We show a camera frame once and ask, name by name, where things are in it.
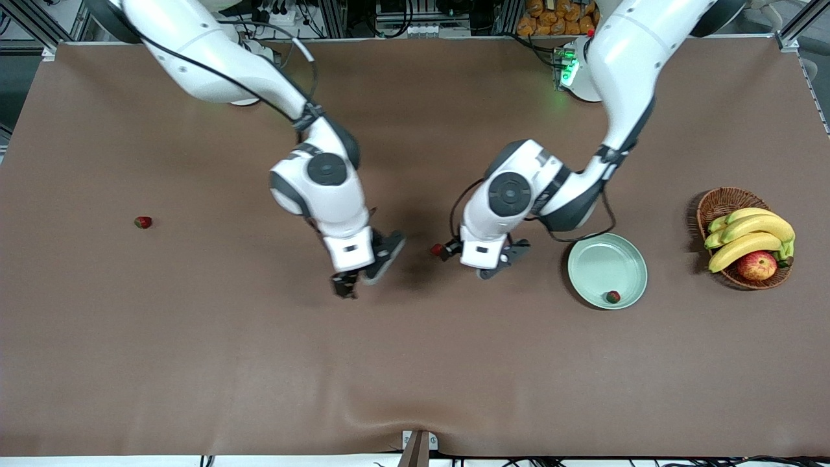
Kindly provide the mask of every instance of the power strip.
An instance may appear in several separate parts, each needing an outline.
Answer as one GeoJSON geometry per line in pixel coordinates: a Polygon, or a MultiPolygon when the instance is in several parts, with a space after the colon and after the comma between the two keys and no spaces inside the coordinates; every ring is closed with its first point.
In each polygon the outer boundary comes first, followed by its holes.
{"type": "Polygon", "coordinates": [[[274,26],[294,26],[294,22],[297,19],[297,11],[296,10],[289,10],[288,13],[281,15],[279,13],[274,13],[271,15],[271,19],[268,20],[269,23],[273,24],[274,26]]]}

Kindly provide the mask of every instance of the yellow banana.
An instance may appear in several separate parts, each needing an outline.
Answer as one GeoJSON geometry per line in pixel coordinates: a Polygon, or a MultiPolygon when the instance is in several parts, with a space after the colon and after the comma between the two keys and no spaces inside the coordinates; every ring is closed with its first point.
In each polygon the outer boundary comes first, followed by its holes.
{"type": "Polygon", "coordinates": [[[720,235],[720,241],[733,242],[752,232],[768,232],[782,242],[788,242],[795,237],[793,226],[784,219],[767,214],[755,214],[728,224],[720,235]]]}
{"type": "Polygon", "coordinates": [[[784,259],[787,259],[787,258],[790,258],[790,257],[794,256],[794,254],[795,254],[795,238],[793,238],[792,240],[790,240],[788,242],[783,242],[783,243],[781,243],[781,245],[782,245],[782,249],[783,249],[782,255],[784,256],[784,259]]]}
{"type": "Polygon", "coordinates": [[[757,214],[767,214],[767,215],[770,215],[770,216],[779,217],[776,213],[774,213],[770,210],[767,210],[767,209],[763,209],[763,208],[743,208],[743,209],[738,209],[734,213],[729,214],[728,216],[726,216],[726,223],[727,224],[732,224],[734,221],[736,221],[738,219],[741,219],[741,218],[744,218],[744,217],[749,217],[749,216],[754,216],[754,215],[757,215],[757,214]]]}
{"type": "Polygon", "coordinates": [[[771,233],[750,233],[726,244],[718,253],[715,253],[715,256],[709,260],[709,270],[717,273],[745,254],[760,250],[779,251],[781,248],[781,240],[771,233]]]}
{"type": "Polygon", "coordinates": [[[729,215],[720,216],[718,219],[713,220],[712,223],[709,224],[709,233],[714,234],[718,230],[721,230],[722,228],[726,227],[726,218],[728,217],[729,215]]]}
{"type": "Polygon", "coordinates": [[[720,241],[720,236],[723,232],[723,230],[717,230],[712,235],[706,237],[706,241],[703,243],[703,246],[706,247],[707,250],[724,246],[724,244],[720,241]]]}
{"type": "Polygon", "coordinates": [[[748,216],[754,216],[757,214],[767,214],[771,216],[778,217],[778,215],[772,211],[768,211],[767,209],[761,208],[743,208],[738,209],[737,211],[727,214],[725,216],[720,216],[718,219],[715,219],[709,224],[709,233],[712,234],[721,230],[726,227],[727,224],[732,224],[734,221],[738,219],[742,219],[748,216]]]}

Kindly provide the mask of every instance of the brown tablecloth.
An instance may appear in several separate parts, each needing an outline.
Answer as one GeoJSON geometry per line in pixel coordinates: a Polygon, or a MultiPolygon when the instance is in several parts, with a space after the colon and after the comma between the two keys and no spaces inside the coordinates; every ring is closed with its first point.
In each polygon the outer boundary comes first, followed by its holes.
{"type": "Polygon", "coordinates": [[[383,451],[425,428],[455,455],[830,455],[830,143],[795,55],[690,40],[668,63],[608,186],[648,289],[600,312],[538,224],[489,282],[427,253],[506,143],[583,167],[600,105],[510,41],[312,51],[319,101],[363,147],[374,226],[408,236],[357,301],[271,198],[294,145],[275,112],[196,101],[138,46],[40,67],[0,166],[0,454],[383,451]],[[687,206],[721,185],[798,231],[782,287],[700,273],[687,206]]]}

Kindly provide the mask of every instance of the green light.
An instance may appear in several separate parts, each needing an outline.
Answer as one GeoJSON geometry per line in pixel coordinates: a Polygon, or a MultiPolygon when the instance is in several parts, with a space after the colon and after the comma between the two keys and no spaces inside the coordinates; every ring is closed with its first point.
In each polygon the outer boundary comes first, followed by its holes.
{"type": "Polygon", "coordinates": [[[574,78],[578,70],[579,60],[572,58],[570,63],[562,69],[562,86],[571,86],[574,83],[574,78]]]}

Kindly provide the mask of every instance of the red apple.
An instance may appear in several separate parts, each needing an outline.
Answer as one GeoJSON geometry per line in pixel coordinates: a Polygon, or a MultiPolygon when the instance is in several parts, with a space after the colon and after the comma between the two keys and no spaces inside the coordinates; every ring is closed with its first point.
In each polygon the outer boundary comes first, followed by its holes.
{"type": "Polygon", "coordinates": [[[765,251],[756,251],[738,260],[738,274],[750,281],[763,281],[773,277],[778,261],[765,251]]]}

